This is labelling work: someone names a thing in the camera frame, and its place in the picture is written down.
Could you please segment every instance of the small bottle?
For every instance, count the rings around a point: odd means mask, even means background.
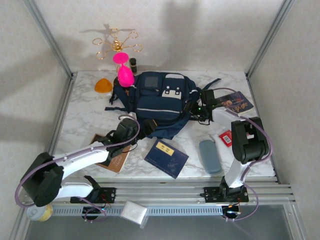
[[[130,67],[133,75],[137,74],[137,60],[135,58],[130,58]]]

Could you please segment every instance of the orange lid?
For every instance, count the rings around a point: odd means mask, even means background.
[[[95,90],[97,93],[100,93],[100,94],[109,93],[109,92],[112,91],[112,84],[111,84],[111,82],[110,82],[108,79],[106,79],[106,78],[101,78],[101,79],[95,84],[94,90]]]

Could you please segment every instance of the marble table surface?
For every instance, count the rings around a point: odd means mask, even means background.
[[[252,96],[244,72],[241,71],[170,71],[179,72],[195,81],[200,88],[216,78],[221,78],[214,88],[227,87],[241,91],[251,103]],[[55,154],[63,154],[85,147],[90,144],[94,134],[105,135],[115,130],[119,120],[120,111],[105,111],[111,106],[109,98],[102,98],[94,91],[95,84],[101,78],[110,81],[116,77],[115,71],[80,71],[77,74],[74,87],[70,96],[69,105],[65,114],[63,126],[56,145]],[[230,92],[215,91],[215,96],[220,97]],[[120,100],[114,102],[113,107],[123,107]],[[244,114],[246,117],[256,116],[253,109]],[[212,122],[210,126],[200,125],[196,121],[189,121],[187,125],[172,139],[165,142],[186,153],[189,158],[178,178],[210,177],[206,173],[199,153],[199,143],[211,139],[210,136],[221,134],[227,129],[222,125]],[[144,160],[145,156],[155,143],[156,139],[145,138],[138,142],[138,147],[133,150],[126,160],[120,173],[109,171],[98,165],[91,165],[73,174],[74,177],[90,175],[93,178],[167,178],[167,174],[157,169]],[[233,156],[221,151],[220,162],[222,172],[214,177],[224,176],[233,161]],[[273,177],[275,172],[270,160],[253,166],[248,174],[252,177]]]

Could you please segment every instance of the navy blue backpack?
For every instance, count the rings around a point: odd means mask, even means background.
[[[208,89],[210,82],[203,89]],[[196,102],[201,89],[194,81],[179,73],[146,71],[134,77],[134,84],[126,90],[119,84],[113,87],[110,103],[120,99],[124,108],[106,107],[106,111],[134,112],[143,125],[146,119],[154,119],[155,131],[148,138],[172,139],[190,120],[191,114],[184,111],[187,102]]]

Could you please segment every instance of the red package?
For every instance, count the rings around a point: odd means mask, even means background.
[[[230,147],[232,145],[232,135],[230,130],[222,133],[221,135],[219,135],[219,137],[227,147]]]

